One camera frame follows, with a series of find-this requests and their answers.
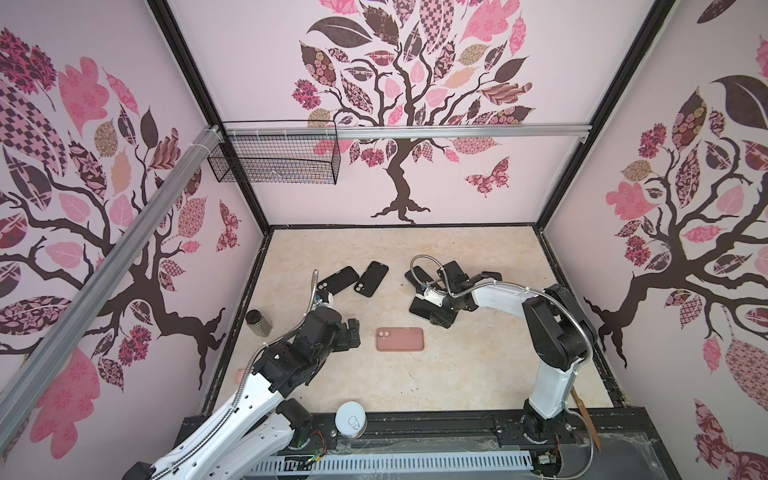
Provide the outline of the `pink phone case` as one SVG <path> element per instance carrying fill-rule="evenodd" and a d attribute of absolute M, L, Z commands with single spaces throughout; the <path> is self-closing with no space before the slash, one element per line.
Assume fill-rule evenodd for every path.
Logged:
<path fill-rule="evenodd" d="M 419 352 L 425 348 L 424 332 L 418 327 L 382 327 L 376 330 L 380 352 Z"/>

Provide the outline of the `black smartphone with silver frame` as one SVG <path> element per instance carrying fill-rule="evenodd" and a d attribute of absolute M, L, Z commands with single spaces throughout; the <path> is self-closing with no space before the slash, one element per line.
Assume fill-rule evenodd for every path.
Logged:
<path fill-rule="evenodd" d="M 427 300 L 419 297 L 415 297 L 409 307 L 409 312 L 412 315 L 425 319 L 431 322 L 431 316 L 439 310 L 439 307 Z"/>

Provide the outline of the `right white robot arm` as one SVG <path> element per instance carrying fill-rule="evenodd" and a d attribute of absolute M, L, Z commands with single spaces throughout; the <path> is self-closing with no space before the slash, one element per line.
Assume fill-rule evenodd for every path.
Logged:
<path fill-rule="evenodd" d="M 525 320 L 540 364 L 524 403 L 521 429 L 531 443 L 552 441 L 564 422 L 578 371 L 592 359 L 597 335 L 570 290 L 554 284 L 538 291 L 505 282 L 491 271 L 470 277 L 456 263 L 440 267 L 436 278 L 413 266 L 405 278 L 415 288 L 409 312 L 432 325 L 448 329 L 459 312 L 479 308 Z"/>

